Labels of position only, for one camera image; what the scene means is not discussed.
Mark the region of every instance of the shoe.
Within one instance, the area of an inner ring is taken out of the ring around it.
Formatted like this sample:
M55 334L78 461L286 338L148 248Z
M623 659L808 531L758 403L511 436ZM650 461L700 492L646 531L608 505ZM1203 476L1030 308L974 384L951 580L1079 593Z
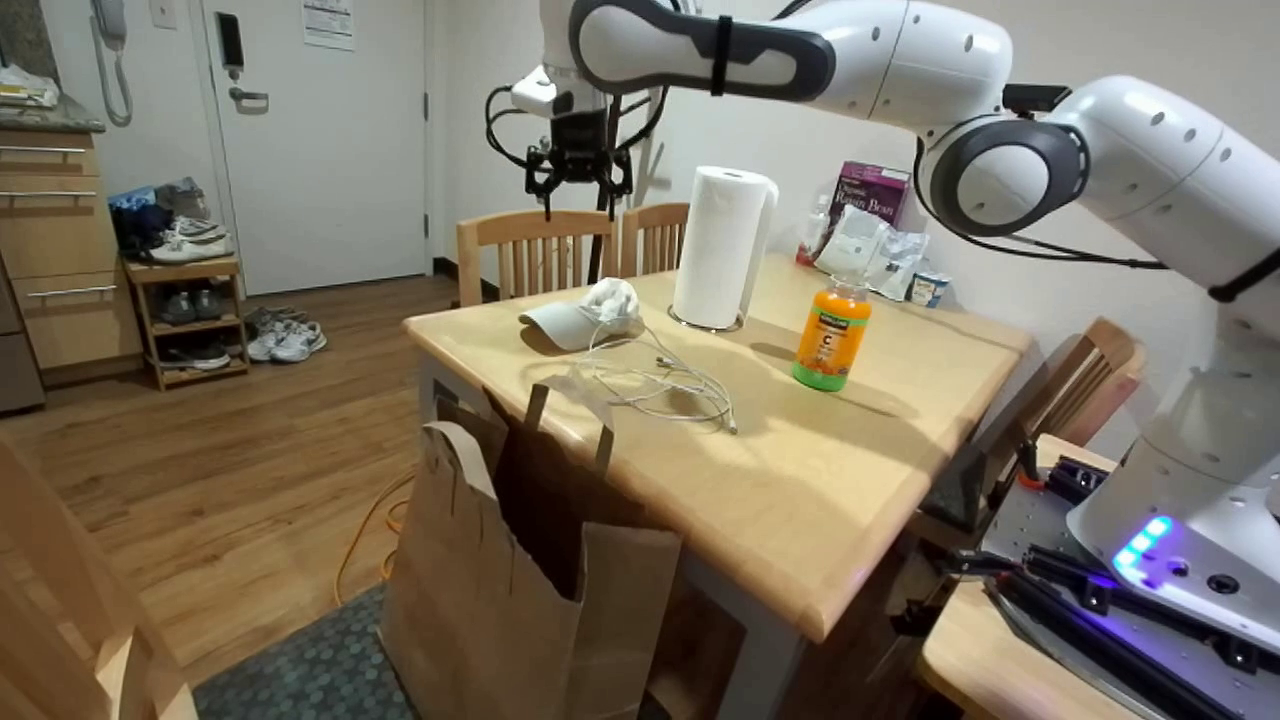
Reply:
M221 321L224 316L224 298L211 293L211 285L194 287L194 321Z
M317 353L326 348L326 334L313 321L277 321L268 330L259 330L242 354L256 364L303 364Z
M228 364L232 364L232 353L224 342L206 342L194 334L176 334L176 338L159 342L159 367L221 370Z
M159 308L159 321L165 321L165 324L194 324L192 293L186 293L186 287L170 293L170 294L165 298L165 308Z
M313 321L282 321L273 342L277 364L303 364L326 348L326 334Z
M194 264L216 255L232 255L232 243L228 241L192 243L182 235L165 231L165 243L153 248L156 264Z
M181 217L181 218L170 218L170 235L181 235L186 243L211 243L211 241L224 241L224 227L216 218Z
M17 90L23 105L55 107L58 89L47 77L32 77L19 65L0 65L0 89Z

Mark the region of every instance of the wooden shelf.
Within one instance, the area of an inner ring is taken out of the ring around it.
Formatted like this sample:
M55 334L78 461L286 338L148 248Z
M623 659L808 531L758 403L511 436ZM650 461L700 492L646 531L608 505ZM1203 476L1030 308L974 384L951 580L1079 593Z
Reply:
M238 316L224 313L221 321L194 321L194 324L153 324L156 334L194 334L216 328L234 328Z
M201 380L216 380L216 374L248 374L248 361L232 361L224 367L159 367L156 364L156 384L159 388L176 388L176 384L201 384Z
M156 370L159 388L248 370L248 361L242 361L248 330L242 330L242 308L238 308L238 258L234 255L201 258L201 264L127 264L124 270L135 293L135 313L140 313L140 324L148 334L148 354L153 354L153 370ZM221 298L228 303L228 313L221 321L165 324L153 316L153 308L159 308L159 293L170 285L221 285L221 293L224 293ZM201 334L228 338L234 348L232 364L224 364L224 367L170 367L165 361L165 342L201 338Z

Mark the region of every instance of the wooden chair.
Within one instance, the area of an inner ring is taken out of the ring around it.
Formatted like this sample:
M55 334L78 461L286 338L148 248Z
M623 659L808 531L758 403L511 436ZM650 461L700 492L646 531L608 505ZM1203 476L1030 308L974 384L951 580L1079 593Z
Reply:
M943 546L974 544L1014 476L1021 451L1039 431L1084 446L1138 388L1142 367L1146 353L1104 316L1064 338L923 496L911 518L915 537Z
M480 252L495 248L501 294L537 294L590 280L590 243L611 270L611 218L605 212L501 212L454 222L461 303L484 298Z
M156 622L0 440L0 717L194 717Z
M621 275L667 270L679 264L689 203L644 203L623 212Z

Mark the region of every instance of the table surface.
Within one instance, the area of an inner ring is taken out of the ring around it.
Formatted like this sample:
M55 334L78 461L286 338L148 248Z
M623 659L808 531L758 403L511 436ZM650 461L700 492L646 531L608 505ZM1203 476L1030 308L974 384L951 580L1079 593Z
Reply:
M752 593L808 640L824 640L923 501L936 467L974 428L1027 348L1024 330L963 313L874 303L844 392L789 374L818 275L767 255L748 321L700 330L667 316L675 275L640 275L640 316L664 353L717 374L736 431L689 410L689 396L650 392L656 342L550 353L520 324L522 308L581 298L528 294L405 321L406 334L461 380L522 407L528 388L605 374L617 396L611 485L682 537L713 568ZM550 392L549 428L594 445L598 419Z
M1060 457L1112 467L1112 461L1057 436L1035 440L1035 462L1043 470ZM1124 703L1024 644L981 580L954 584L943 617L923 640L918 669L932 687L974 717L1131 717Z

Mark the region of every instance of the rug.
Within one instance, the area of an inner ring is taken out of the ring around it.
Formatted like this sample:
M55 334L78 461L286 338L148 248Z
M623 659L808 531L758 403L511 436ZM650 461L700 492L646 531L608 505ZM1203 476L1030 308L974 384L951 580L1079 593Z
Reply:
M376 640L385 586L194 687L201 720L413 720Z

